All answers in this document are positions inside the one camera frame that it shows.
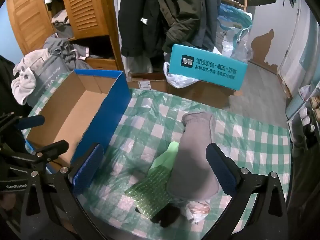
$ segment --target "light blue basket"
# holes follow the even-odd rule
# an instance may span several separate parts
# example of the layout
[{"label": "light blue basket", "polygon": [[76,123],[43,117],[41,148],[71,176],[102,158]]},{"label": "light blue basket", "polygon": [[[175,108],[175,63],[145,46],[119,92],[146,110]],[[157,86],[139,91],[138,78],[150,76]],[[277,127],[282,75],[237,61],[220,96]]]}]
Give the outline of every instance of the light blue basket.
[{"label": "light blue basket", "polygon": [[304,100],[302,99],[300,93],[297,93],[285,110],[287,118],[290,119],[303,104]]}]

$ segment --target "gray wooden floor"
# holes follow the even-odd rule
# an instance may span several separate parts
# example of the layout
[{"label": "gray wooden floor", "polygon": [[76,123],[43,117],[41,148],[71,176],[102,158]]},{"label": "gray wooden floor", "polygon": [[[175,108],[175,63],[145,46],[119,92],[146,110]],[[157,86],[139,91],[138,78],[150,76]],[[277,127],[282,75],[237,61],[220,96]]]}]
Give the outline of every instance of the gray wooden floor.
[{"label": "gray wooden floor", "polygon": [[225,110],[288,128],[286,95],[276,75],[249,62],[241,91],[242,96],[230,97],[229,106]]}]

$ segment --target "turquoise box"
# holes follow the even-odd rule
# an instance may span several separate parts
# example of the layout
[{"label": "turquoise box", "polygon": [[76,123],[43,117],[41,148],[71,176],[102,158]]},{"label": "turquoise box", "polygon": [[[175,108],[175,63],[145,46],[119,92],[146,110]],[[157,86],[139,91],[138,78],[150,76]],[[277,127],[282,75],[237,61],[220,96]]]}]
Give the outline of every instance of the turquoise box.
[{"label": "turquoise box", "polygon": [[240,90],[247,64],[203,49],[175,44],[169,73]]}]

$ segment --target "wooden wardrobe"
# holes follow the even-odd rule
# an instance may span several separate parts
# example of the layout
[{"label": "wooden wardrobe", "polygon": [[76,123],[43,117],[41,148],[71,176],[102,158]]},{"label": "wooden wardrobe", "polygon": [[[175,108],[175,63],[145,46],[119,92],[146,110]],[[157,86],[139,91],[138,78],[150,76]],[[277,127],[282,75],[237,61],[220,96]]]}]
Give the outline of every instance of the wooden wardrobe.
[{"label": "wooden wardrobe", "polygon": [[124,69],[114,0],[63,0],[56,7],[56,10],[49,11],[44,0],[7,0],[12,30],[24,55],[43,47],[45,40],[55,33],[52,17],[61,9],[66,9],[74,33],[70,41],[76,43],[86,38],[94,42],[95,37],[103,36],[111,44],[111,58],[87,58],[87,63],[97,69]]}]

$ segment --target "brown shoe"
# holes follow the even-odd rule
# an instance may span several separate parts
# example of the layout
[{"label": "brown shoe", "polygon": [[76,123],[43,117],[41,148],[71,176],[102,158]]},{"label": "brown shoe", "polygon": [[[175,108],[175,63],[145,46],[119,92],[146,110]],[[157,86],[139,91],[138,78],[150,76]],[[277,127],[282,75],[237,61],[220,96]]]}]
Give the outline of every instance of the brown shoe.
[{"label": "brown shoe", "polygon": [[319,108],[315,110],[315,115],[316,115],[317,121],[320,122],[320,109]]},{"label": "brown shoe", "polygon": [[319,104],[320,104],[320,98],[319,98],[319,96],[317,96],[317,97],[312,97],[311,100],[310,100],[310,102],[311,102],[312,108],[313,108],[313,109],[316,109],[316,108],[319,106]]}]

